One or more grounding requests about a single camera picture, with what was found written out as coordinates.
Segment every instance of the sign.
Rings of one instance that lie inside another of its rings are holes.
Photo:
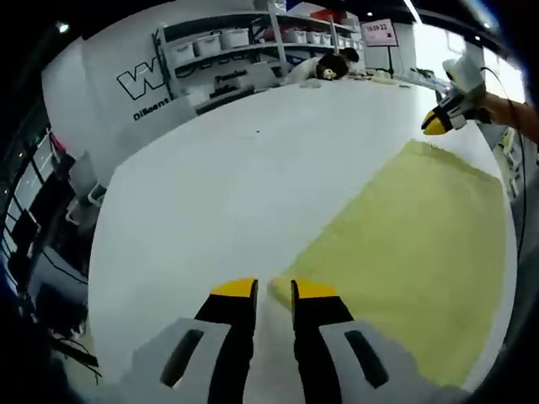
[[[157,56],[154,56],[150,64],[145,61],[139,63],[116,78],[133,101],[146,95],[147,88],[155,90],[165,85],[163,75],[159,71],[157,64]]]
[[[363,23],[361,33],[367,46],[398,46],[395,29],[390,19]]]

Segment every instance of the black hair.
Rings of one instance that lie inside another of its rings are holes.
[[[326,55],[317,65],[317,77],[323,78],[323,71],[325,69],[331,69],[336,74],[336,79],[346,76],[348,74],[348,65],[344,61],[342,56],[339,55]]]
[[[339,54],[342,55],[347,61],[352,61],[354,63],[360,61],[360,55],[354,48],[344,48],[340,50]]]

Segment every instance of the window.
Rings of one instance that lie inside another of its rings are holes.
[[[458,59],[466,49],[460,35],[431,25],[414,24],[417,67],[432,70],[436,77],[447,79],[442,62]]]
[[[485,66],[492,69],[499,77],[501,84],[491,72],[485,72],[485,83],[487,91],[496,94],[500,97],[523,103],[525,101],[524,84],[522,81],[522,73],[519,69],[512,67],[507,61],[496,55],[489,49],[484,49]]]

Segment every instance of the wall logo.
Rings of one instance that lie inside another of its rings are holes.
[[[163,101],[159,101],[157,104],[150,105],[149,107],[143,108],[140,111],[138,111],[136,114],[133,115],[134,120],[139,120],[143,116],[146,116],[148,114],[151,114],[156,109],[159,109],[161,107],[164,107],[166,104],[168,104],[170,101],[168,101],[168,98],[164,99]]]
[[[121,73],[116,80],[133,99],[139,99],[146,95],[148,88],[156,90],[165,85],[163,75],[157,68],[157,57],[155,56],[148,65],[145,61],[135,66],[134,71]]]

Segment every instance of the table surface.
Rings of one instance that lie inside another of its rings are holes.
[[[259,319],[245,402],[302,402],[301,387],[283,385],[299,380],[293,357],[285,364],[279,356],[291,356],[291,325],[279,331],[264,325],[290,314],[277,305],[270,310],[277,314],[260,313],[275,303],[267,282],[411,138],[432,141],[501,177],[475,124],[445,136],[422,135],[421,122],[434,106],[435,93],[415,86],[342,81],[277,88],[191,120],[118,167],[89,271],[89,318],[106,380],[118,380],[133,350],[167,325],[194,316],[212,287],[255,276]],[[488,373],[510,320],[516,245],[506,193],[504,207],[503,297],[467,390]],[[269,334],[271,348],[265,346]]]

